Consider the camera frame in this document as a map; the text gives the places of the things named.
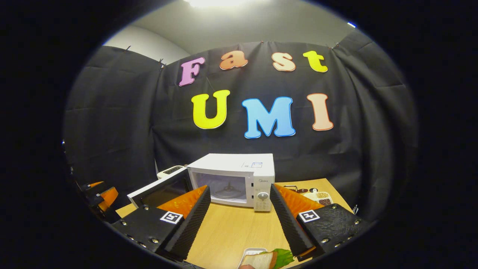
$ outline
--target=yellow letter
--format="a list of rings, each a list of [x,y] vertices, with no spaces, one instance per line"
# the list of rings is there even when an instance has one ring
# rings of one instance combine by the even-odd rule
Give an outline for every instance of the yellow letter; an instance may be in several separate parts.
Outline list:
[[[221,126],[226,120],[226,97],[229,94],[229,90],[218,90],[213,93],[212,96],[217,99],[217,114],[212,119],[206,118],[206,100],[209,99],[209,95],[205,93],[194,96],[191,99],[194,124],[201,129],[214,129]]]
[[[276,52],[272,54],[272,65],[279,71],[294,71],[295,63],[292,60],[292,56],[288,53]]]
[[[246,57],[240,50],[228,52],[224,54],[221,59],[224,60],[219,64],[219,67],[222,70],[227,70],[234,67],[243,67],[247,64]]]
[[[317,72],[322,72],[322,73],[327,72],[328,68],[320,64],[320,60],[324,59],[322,55],[318,55],[317,52],[313,50],[306,52],[302,55],[304,57],[307,57],[307,59],[309,59],[310,67],[312,67],[313,70]]]
[[[316,131],[325,131],[334,128],[334,124],[328,117],[327,98],[328,96],[323,93],[307,95],[307,99],[312,103],[312,108],[314,109],[315,123],[312,125],[312,129]]]

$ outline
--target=letter m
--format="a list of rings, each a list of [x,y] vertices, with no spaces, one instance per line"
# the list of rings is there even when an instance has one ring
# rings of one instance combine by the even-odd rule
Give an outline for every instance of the letter m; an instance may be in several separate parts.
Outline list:
[[[292,128],[291,120],[292,98],[278,97],[268,112],[262,102],[257,99],[247,99],[242,101],[242,106],[247,110],[247,132],[246,138],[259,138],[261,133],[257,128],[257,123],[262,128],[266,136],[270,136],[272,128],[277,122],[277,128],[274,131],[276,136],[292,136],[295,129]]]

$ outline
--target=white microwave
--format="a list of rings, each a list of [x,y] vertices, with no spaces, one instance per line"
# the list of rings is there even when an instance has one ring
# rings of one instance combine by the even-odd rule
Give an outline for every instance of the white microwave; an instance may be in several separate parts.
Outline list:
[[[270,211],[271,184],[275,181],[272,154],[208,154],[184,166],[157,175],[158,180],[128,194],[137,208],[159,206],[188,191],[208,185],[211,202]]]

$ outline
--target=small container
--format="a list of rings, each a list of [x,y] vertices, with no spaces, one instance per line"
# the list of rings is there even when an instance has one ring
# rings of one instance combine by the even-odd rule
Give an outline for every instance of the small container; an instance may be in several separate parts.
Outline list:
[[[316,201],[319,204],[323,204],[323,205],[334,203],[332,201],[332,197],[330,197],[330,194],[328,192],[325,192],[325,191],[315,191],[314,190],[313,192],[303,194],[303,196],[305,196],[305,197],[307,197],[307,198],[309,198],[313,201]]]
[[[240,267],[240,265],[244,261],[244,257],[246,255],[256,255],[256,254],[259,254],[259,253],[264,252],[264,251],[267,252],[267,250],[265,248],[257,248],[257,247],[246,248],[246,250],[244,250],[244,253],[242,254],[242,259],[239,262],[238,268]]]

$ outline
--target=peach letter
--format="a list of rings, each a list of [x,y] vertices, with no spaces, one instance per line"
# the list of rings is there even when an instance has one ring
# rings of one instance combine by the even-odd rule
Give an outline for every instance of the peach letter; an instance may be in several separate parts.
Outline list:
[[[288,53],[276,52],[272,54],[272,65],[279,71],[294,71],[295,64],[292,60],[292,56]]]
[[[314,109],[315,123],[312,129],[316,131],[330,130],[334,124],[330,121],[327,112],[326,100],[328,96],[323,93],[313,93],[307,95],[307,100],[312,103]]]
[[[246,57],[240,50],[235,50],[224,54],[221,57],[221,60],[223,61],[219,64],[219,67],[222,70],[227,70],[234,67],[243,67],[247,64]]]

